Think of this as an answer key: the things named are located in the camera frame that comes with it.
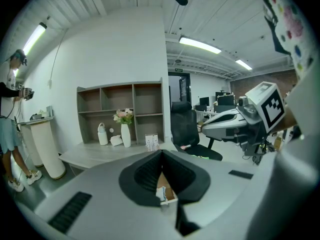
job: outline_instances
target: computer monitor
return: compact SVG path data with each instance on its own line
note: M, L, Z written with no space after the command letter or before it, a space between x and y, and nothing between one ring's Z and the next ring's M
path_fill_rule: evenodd
M210 106L210 102L209 102L209 97L203 97L200 98L200 105L206 105L206 106Z
M218 100L218 105L223 105L223 106L235 105L235 97L233 95L220 96L217 100Z
M196 111L207 111L207 105L195 105Z
M223 96L224 94L229 95L230 92L227 92L227 91L216 91L215 92L215 101L217 101L218 96Z

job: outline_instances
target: wooden shelf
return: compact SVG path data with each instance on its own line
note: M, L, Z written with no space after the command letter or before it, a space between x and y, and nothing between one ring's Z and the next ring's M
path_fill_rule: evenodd
M130 109L130 110L134 110L133 107L126 107L126 108L119 108L121 111L125 110L125 109ZM82 111L82 112L78 112L78 114L89 114L89 113L101 113L101 112L112 112L112 111L117 111L117 109L104 109L104 110L96 110L96 111Z
M136 117L162 116L162 113L136 114Z
M107 84L77 88L77 115L84 143L98 141L98 126L104 123L107 137L121 134L121 125L114 121L117 109L134 111L129 126L131 140L145 144L146 135L158 134L165 139L162 80Z

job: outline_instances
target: black rubber grip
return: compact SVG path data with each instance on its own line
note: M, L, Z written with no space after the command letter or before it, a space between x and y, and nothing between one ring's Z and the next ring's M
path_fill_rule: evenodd
M120 188L136 204L158 207L156 191L161 172L181 204L199 201L210 185L210 176L204 169L167 150L158 150L123 169Z
M78 192L61 210L48 222L56 230L66 233L75 222L81 211L87 205L92 195Z
M241 177L241 178L245 178L245 179L248 179L248 180L251 180L251 178L254 176L251 173L242 172L242 171L238 171L238 170L231 170L229 172L229 174L234 175L234 176L238 176L238 177Z

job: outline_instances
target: white bottle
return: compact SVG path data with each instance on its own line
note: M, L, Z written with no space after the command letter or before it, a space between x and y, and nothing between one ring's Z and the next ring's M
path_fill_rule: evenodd
M98 126L98 138L100 145L107 145L108 144L108 138L107 133L105 129L105 124L102 122Z

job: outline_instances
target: brick wall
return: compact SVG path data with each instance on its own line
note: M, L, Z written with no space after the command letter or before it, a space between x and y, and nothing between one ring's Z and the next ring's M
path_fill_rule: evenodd
M263 81L276 83L280 89L282 97L284 98L286 93L293 88L293 84L296 84L298 80L294 69L270 74L262 74L231 81L231 92L234 93L235 99L238 100L240 96L244 96L246 92L250 91Z

